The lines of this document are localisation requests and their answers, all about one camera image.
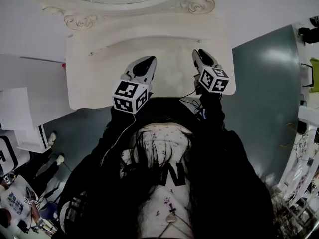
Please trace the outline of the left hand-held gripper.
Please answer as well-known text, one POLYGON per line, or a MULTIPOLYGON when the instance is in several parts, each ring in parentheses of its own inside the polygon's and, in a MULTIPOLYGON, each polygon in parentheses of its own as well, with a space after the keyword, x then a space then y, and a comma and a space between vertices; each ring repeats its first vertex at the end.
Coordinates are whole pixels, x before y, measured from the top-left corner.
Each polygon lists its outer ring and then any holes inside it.
POLYGON ((114 109, 136 114, 150 97, 156 68, 155 56, 142 57, 130 63, 114 85, 114 109))

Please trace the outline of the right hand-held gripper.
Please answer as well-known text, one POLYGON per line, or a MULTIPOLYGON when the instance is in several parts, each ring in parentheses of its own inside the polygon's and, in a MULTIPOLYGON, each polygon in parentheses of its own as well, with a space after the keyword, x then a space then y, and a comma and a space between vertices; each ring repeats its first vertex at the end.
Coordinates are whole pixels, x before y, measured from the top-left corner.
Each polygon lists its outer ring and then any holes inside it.
POLYGON ((217 60, 203 49, 193 50, 192 59, 198 73, 194 76, 194 87, 197 95, 205 91, 224 93, 229 76, 217 60))

